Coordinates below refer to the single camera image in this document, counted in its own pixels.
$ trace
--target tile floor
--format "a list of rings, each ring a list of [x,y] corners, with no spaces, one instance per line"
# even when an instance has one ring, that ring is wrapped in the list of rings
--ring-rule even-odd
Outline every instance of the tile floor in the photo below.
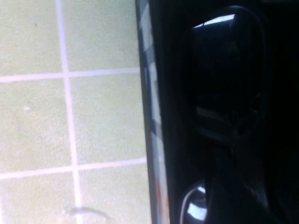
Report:
[[[135,1],[0,8],[0,224],[150,224]]]

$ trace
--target green tile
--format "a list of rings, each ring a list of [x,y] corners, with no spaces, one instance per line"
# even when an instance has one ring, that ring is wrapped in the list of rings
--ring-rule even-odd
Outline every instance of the green tile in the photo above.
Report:
[[[0,172],[70,165],[62,79],[0,84]]]
[[[60,71],[55,0],[4,0],[0,9],[0,76]]]
[[[145,156],[140,75],[71,79],[79,163]]]
[[[70,70],[139,65],[135,0],[64,0]]]
[[[75,224],[64,217],[74,204],[71,173],[0,181],[0,200],[5,224]]]
[[[150,224],[146,164],[80,172],[83,205],[106,213],[113,224]],[[84,223],[103,218],[90,214]]]

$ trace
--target white grout line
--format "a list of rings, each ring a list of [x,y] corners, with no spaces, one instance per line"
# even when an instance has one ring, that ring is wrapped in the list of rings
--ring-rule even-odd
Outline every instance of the white grout line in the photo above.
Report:
[[[81,170],[104,169],[104,168],[113,168],[113,167],[124,167],[124,166],[131,166],[131,165],[137,165],[143,163],[146,163],[146,157],[133,159],[133,160],[124,160],[124,161],[113,161],[113,162],[102,162],[102,163],[99,162],[99,163],[91,163],[91,164],[84,164],[78,166],[65,166],[65,167],[55,167],[55,168],[38,169],[38,170],[9,172],[9,173],[0,174],[0,180],[12,179],[12,178],[24,178],[24,177],[40,176],[40,175],[48,175],[48,174],[67,173],[67,172],[72,172],[74,170],[81,171]]]
[[[29,75],[14,75],[14,76],[2,76],[0,77],[0,83],[10,83],[18,81],[28,80],[41,80],[41,79],[54,79],[62,78],[63,74],[60,73],[41,73],[41,74],[29,74]]]
[[[73,116],[72,100],[71,100],[71,85],[70,85],[70,79],[68,76],[69,75],[68,74],[69,66],[67,63],[67,53],[66,53],[66,45],[65,45],[61,0],[56,0],[56,14],[57,14],[62,72],[64,75],[65,103],[66,103],[67,122],[68,122],[68,130],[69,130],[70,146],[71,146],[71,164],[73,167],[75,167],[78,165],[78,160],[77,160],[77,150],[76,150],[74,116]],[[80,207],[81,206],[81,192],[80,192],[79,172],[78,172],[78,170],[74,169],[72,174],[73,174],[73,184],[74,184],[75,206]],[[76,216],[76,221],[77,221],[77,224],[82,224],[83,223],[82,216]]]
[[[40,73],[40,74],[27,74],[27,75],[13,75],[13,76],[0,76],[0,83],[11,83],[19,81],[30,80],[43,80],[68,77],[90,77],[90,76],[105,76],[117,74],[136,74],[140,72],[140,68],[127,68],[127,69],[106,69],[106,70],[90,70],[90,71],[73,71],[68,73]]]
[[[114,74],[135,74],[139,73],[140,68],[128,68],[128,69],[106,69],[106,70],[91,70],[91,71],[73,71],[70,72],[70,77],[88,77],[88,76],[104,76]]]
[[[65,36],[64,36],[64,20],[62,15],[61,0],[56,0],[56,14],[57,14],[62,72],[66,73],[69,72],[69,66],[67,63],[67,53],[66,53]]]
[[[92,163],[78,166],[78,170],[87,170],[87,169],[102,169],[109,167],[123,167],[129,165],[136,165],[146,163],[146,157],[133,160],[124,160],[124,161],[114,161],[114,162],[103,162],[103,163]]]

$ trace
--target glossy black plastic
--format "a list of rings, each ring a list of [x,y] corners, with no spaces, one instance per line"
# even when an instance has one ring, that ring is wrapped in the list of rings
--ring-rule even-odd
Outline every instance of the glossy black plastic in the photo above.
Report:
[[[258,14],[228,7],[186,32],[177,92],[202,135],[231,142],[264,119],[270,85],[265,29]]]

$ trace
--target tiled floor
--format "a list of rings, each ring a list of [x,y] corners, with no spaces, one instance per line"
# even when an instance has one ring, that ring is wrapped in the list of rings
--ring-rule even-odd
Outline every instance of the tiled floor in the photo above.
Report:
[[[0,8],[0,224],[151,223],[135,1]]]

